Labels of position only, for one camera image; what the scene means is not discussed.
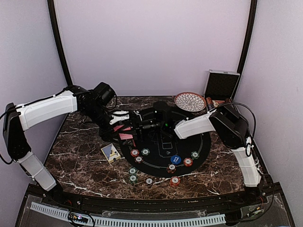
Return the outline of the red-backed playing card deck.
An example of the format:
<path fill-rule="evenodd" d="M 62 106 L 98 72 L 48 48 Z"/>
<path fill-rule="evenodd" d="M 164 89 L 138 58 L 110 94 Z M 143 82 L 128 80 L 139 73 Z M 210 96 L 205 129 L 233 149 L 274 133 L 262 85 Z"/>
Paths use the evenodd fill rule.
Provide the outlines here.
<path fill-rule="evenodd" d="M 124 125 L 118 125 L 118 126 L 114 127 L 114 132 L 118 132 L 118 130 L 122 129 L 123 127 L 124 127 Z M 130 140 L 130 139 L 133 139 L 133 135 L 132 134 L 127 134 L 127 133 L 119 132 L 118 135 L 119 135 L 119 138 L 121 140 Z"/>

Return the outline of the red poker chip stack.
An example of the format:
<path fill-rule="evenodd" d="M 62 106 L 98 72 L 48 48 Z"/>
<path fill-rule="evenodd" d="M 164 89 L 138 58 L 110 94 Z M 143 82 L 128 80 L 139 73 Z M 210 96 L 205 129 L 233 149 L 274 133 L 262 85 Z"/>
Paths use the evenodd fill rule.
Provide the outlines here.
<path fill-rule="evenodd" d="M 177 187 L 180 184 L 180 178 L 178 176 L 173 176 L 170 179 L 169 185 L 171 187 Z"/>

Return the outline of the green poker chip stack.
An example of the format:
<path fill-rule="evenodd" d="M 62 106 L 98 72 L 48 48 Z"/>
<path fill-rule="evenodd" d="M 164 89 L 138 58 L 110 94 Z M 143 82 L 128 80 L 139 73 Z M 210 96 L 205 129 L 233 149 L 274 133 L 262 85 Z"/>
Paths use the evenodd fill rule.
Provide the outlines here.
<path fill-rule="evenodd" d="M 130 182 L 130 184 L 136 184 L 138 182 L 138 176 L 137 175 L 130 175 L 129 176 L 129 182 Z"/>

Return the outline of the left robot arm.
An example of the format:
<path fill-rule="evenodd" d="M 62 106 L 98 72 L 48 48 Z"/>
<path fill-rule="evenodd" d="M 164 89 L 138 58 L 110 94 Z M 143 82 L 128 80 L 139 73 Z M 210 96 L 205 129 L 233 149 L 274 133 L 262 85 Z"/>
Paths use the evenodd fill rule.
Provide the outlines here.
<path fill-rule="evenodd" d="M 42 189 L 49 192 L 50 201 L 56 206 L 63 206 L 67 202 L 66 194 L 58 189 L 58 182 L 33 153 L 24 132 L 57 116 L 80 112 L 99 127 L 100 135 L 111 133 L 115 123 L 130 118 L 128 111 L 114 111 L 106 107 L 115 96 L 111 86 L 101 82 L 91 90 L 71 85 L 58 94 L 27 104 L 8 104 L 1 116 L 4 119 L 3 138 L 11 158 L 8 164 L 19 163 Z"/>

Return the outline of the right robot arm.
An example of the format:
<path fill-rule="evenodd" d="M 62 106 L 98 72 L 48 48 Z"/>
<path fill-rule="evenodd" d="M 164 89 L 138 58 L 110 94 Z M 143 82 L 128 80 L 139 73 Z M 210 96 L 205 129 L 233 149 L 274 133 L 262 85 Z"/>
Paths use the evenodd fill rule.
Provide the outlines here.
<path fill-rule="evenodd" d="M 252 154 L 252 136 L 247 120 L 231 105 L 199 116 L 189 115 L 165 102 L 158 108 L 132 111 L 131 123 L 138 136 L 137 153 L 125 148 L 123 153 L 131 164 L 144 173 L 159 177 L 187 174 L 206 160 L 211 148 L 210 133 L 215 131 L 222 143 L 235 155 L 244 185 L 242 202 L 252 205 L 260 197 L 256 188 L 261 181 L 258 164 Z"/>

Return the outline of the patterned ceramic plate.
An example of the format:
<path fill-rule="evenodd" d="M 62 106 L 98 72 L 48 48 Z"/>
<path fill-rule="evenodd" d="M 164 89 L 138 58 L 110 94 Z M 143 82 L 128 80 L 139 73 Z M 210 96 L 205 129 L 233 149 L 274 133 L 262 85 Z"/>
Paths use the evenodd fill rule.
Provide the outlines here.
<path fill-rule="evenodd" d="M 206 100 L 194 92 L 182 92 L 175 96 L 177 107 L 188 112 L 199 112 L 206 108 Z"/>

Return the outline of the round black poker mat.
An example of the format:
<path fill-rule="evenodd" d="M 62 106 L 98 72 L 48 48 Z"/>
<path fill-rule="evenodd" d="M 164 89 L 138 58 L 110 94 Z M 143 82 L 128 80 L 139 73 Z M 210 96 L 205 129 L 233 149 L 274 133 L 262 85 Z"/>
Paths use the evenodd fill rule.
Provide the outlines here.
<path fill-rule="evenodd" d="M 178 109 L 176 116 L 180 121 L 192 117 L 193 114 Z M 196 170 L 204 163 L 211 148 L 211 137 L 208 132 L 190 136 L 186 139 L 179 139 L 176 135 L 176 138 L 171 142 L 163 136 L 154 133 L 151 133 L 146 141 L 137 139 L 136 134 L 134 135 L 133 140 L 135 141 L 136 147 L 124 146 L 122 143 L 125 140 L 119 140 L 120 149 L 126 160 L 141 172 L 165 178 L 170 178 L 174 175 L 185 175 Z M 149 155 L 144 156 L 141 154 L 141 150 L 144 148 L 150 150 Z M 132 149 L 139 150 L 139 156 L 143 157 L 142 163 L 135 162 L 135 157 L 130 154 Z M 193 151 L 199 153 L 198 159 L 192 159 L 191 153 Z M 167 167 L 171 164 L 170 158 L 173 155 L 180 156 L 182 160 L 179 165 L 176 165 L 176 171 L 173 174 L 170 174 L 167 172 Z M 192 166 L 184 166 L 185 158 L 191 158 L 193 160 Z"/>

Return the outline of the blue small blind button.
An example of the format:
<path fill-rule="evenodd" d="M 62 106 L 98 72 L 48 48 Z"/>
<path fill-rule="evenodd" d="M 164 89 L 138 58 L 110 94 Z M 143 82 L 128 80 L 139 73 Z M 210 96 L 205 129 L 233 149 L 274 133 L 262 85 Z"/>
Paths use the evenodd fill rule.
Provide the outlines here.
<path fill-rule="evenodd" d="M 171 158 L 170 158 L 170 161 L 172 164 L 174 165 L 179 165 L 181 163 L 181 157 L 178 156 L 178 155 L 173 155 Z"/>

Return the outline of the yellow playing card box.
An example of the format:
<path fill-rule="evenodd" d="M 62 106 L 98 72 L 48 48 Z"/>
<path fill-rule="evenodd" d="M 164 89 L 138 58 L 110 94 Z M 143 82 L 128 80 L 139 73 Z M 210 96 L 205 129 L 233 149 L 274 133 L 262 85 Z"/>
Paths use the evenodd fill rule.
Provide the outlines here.
<path fill-rule="evenodd" d="M 101 148 L 102 153 L 104 154 L 106 160 L 108 163 L 113 163 L 121 158 L 120 153 L 116 149 L 116 147 L 113 144 L 109 144 L 105 147 Z"/>

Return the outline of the aluminium poker chip case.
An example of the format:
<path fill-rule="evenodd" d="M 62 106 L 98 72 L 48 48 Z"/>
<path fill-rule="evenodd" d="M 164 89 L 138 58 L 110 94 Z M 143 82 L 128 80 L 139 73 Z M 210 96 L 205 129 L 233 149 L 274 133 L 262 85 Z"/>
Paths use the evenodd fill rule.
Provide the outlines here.
<path fill-rule="evenodd" d="M 212 101 L 233 101 L 241 75 L 234 71 L 209 70 L 204 90 L 204 98 Z"/>

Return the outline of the left black frame post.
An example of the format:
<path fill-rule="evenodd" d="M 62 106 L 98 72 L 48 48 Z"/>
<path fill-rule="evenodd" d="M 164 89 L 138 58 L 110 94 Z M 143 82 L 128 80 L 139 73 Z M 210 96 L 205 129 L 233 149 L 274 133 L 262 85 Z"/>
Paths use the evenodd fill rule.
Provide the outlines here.
<path fill-rule="evenodd" d="M 55 1 L 47 0 L 47 5 L 48 5 L 49 17 L 50 17 L 52 31 L 53 31 L 53 37 L 54 37 L 57 53 L 59 56 L 61 68 L 63 71 L 63 75 L 65 78 L 66 84 L 68 86 L 71 86 L 71 85 L 73 85 L 73 81 L 71 78 L 71 74 L 70 74 L 70 71 L 68 68 L 67 60 L 65 57 L 64 49 L 63 49 L 63 44 L 62 44 L 61 35 L 60 35 L 60 31 L 59 31 L 59 24 L 58 24 L 57 15 L 56 15 Z"/>

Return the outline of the black frame post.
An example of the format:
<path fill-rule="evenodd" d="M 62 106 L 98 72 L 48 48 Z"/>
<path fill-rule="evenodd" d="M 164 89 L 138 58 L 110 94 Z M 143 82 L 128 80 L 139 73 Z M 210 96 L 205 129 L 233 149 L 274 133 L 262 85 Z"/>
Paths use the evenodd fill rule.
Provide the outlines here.
<path fill-rule="evenodd" d="M 241 51 L 241 55 L 240 55 L 239 64 L 237 67 L 237 72 L 240 75 L 243 73 L 245 62 L 246 62 L 248 51 L 249 51 L 251 36 L 252 36 L 254 22 L 255 22 L 255 16 L 256 16 L 256 12 L 257 12 L 257 4 L 258 4 L 257 0 L 250 1 L 250 9 L 249 9 L 246 33 L 245 33 L 245 37 L 244 37 L 244 42 L 243 42 L 243 47 L 242 47 L 242 51 Z"/>
<path fill-rule="evenodd" d="M 68 86 L 71 86 L 71 85 L 73 85 L 73 81 L 71 78 L 71 74 L 70 74 L 70 71 L 68 68 L 67 60 L 65 57 L 64 49 L 63 49 L 63 44 L 62 44 L 61 35 L 60 35 L 60 31 L 59 31 L 59 24 L 58 24 L 57 15 L 56 15 L 55 1 L 47 0 L 47 5 L 48 5 L 49 17 L 50 17 L 52 31 L 53 31 L 53 37 L 54 37 L 57 53 L 59 56 L 61 68 L 63 71 L 63 75 L 65 78 L 66 84 Z"/>

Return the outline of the right black frame post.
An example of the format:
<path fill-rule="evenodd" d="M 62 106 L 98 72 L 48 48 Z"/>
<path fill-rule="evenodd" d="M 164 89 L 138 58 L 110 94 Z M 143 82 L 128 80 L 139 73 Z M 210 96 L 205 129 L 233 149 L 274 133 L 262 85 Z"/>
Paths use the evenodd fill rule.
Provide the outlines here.
<path fill-rule="evenodd" d="M 244 42 L 243 42 L 243 47 L 242 47 L 242 51 L 241 51 L 241 55 L 240 55 L 239 64 L 237 67 L 237 72 L 240 75 L 243 73 L 245 62 L 246 62 L 248 51 L 249 51 L 251 36 L 252 36 L 254 22 L 255 22 L 255 16 L 256 16 L 256 12 L 257 12 L 257 4 L 258 4 L 257 0 L 250 1 L 250 9 L 249 9 L 246 33 L 245 33 L 245 37 L 244 37 Z"/>

